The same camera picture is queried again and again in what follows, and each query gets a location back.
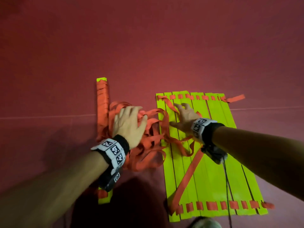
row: red floor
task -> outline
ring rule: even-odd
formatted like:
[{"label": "red floor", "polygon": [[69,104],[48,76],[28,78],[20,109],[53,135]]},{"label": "red floor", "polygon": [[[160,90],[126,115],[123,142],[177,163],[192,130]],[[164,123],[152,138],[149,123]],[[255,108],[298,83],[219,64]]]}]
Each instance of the red floor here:
[{"label": "red floor", "polygon": [[[230,105],[238,128],[304,140],[303,8],[304,0],[0,0],[0,190],[88,151],[103,76],[111,101],[145,110],[159,92],[245,94]],[[139,178],[165,199],[162,168]],[[234,228],[303,227],[304,203],[258,181],[276,210],[234,216]]]}]

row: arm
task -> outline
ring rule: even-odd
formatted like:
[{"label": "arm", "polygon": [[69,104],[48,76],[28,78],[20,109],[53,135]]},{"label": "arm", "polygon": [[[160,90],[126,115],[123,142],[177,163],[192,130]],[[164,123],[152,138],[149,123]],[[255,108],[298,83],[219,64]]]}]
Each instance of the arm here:
[{"label": "arm", "polygon": [[[115,117],[113,137],[124,137],[130,149],[139,144],[147,124],[145,115],[138,127],[139,109],[123,108]],[[93,151],[62,169],[10,189],[0,195],[0,227],[50,226],[108,166],[103,156]]]},{"label": "arm", "polygon": [[[192,123],[199,116],[188,104],[178,104],[179,123],[170,122],[192,134]],[[212,136],[212,143],[233,156],[248,169],[276,187],[304,200],[304,144],[302,142],[221,126]]]}]

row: black wristband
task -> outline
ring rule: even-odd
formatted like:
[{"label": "black wristband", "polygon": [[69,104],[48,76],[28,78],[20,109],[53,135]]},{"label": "black wristband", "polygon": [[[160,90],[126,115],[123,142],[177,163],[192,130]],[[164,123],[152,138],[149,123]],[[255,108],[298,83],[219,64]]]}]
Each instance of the black wristband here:
[{"label": "black wristband", "polygon": [[129,151],[130,151],[129,143],[123,136],[117,134],[112,139],[117,141],[121,145],[121,147],[124,149],[126,155],[127,155],[127,153],[129,153]]},{"label": "black wristband", "polygon": [[218,122],[212,122],[209,125],[205,126],[202,133],[202,139],[203,142],[206,144],[206,146],[214,145],[212,142],[213,133],[217,128],[221,126],[225,126],[225,125]]}]

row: pile of orange straps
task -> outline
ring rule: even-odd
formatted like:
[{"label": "pile of orange straps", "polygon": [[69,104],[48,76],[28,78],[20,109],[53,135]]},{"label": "pile of orange straps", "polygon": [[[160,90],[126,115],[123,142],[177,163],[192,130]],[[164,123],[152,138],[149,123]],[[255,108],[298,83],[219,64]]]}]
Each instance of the pile of orange straps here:
[{"label": "pile of orange straps", "polygon": [[[179,115],[179,112],[166,96],[158,96],[158,99],[164,100],[167,106]],[[100,142],[106,138],[112,138],[115,115],[118,114],[122,108],[130,105],[131,104],[127,102],[112,102],[109,104],[107,82],[104,80],[97,82],[97,142]],[[155,118],[155,115],[158,113],[164,115],[162,121]],[[179,148],[181,155],[187,157],[192,156],[194,153],[194,142],[192,142],[190,145],[190,148],[192,150],[190,153],[182,146],[182,142],[188,141],[192,138],[192,136],[189,136],[181,141],[170,137],[169,115],[166,111],[159,108],[150,111],[140,111],[138,113],[139,125],[145,114],[148,116],[145,133],[140,141],[140,144],[136,148],[132,149],[126,156],[126,160],[123,165],[124,169],[129,169],[131,171],[142,171],[147,168],[156,168],[161,166],[166,158],[166,154],[163,151],[165,147],[160,146],[161,139],[164,139],[168,144],[175,143]],[[161,126],[162,134],[159,134],[159,126]],[[157,156],[159,156],[159,153],[161,153],[161,155],[164,157],[163,159],[157,158]],[[182,206],[178,205],[180,198],[202,157],[202,152],[196,153],[183,180],[175,192],[173,200],[171,202],[168,202],[171,214],[173,214],[174,211],[176,211],[177,214],[182,213],[182,211],[180,211],[182,210]]]}]

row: cord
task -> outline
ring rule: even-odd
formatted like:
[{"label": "cord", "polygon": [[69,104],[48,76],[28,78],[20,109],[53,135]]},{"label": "cord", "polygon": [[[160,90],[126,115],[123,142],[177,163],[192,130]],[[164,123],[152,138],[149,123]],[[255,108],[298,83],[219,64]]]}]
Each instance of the cord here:
[{"label": "cord", "polygon": [[223,156],[224,160],[224,171],[225,171],[225,176],[226,176],[226,196],[227,196],[227,207],[228,207],[228,219],[229,219],[229,226],[232,228],[232,221],[231,221],[231,214],[230,214],[230,209],[229,209],[229,197],[228,197],[228,177],[227,177],[227,171],[226,171],[226,163],[225,163],[225,158]]}]

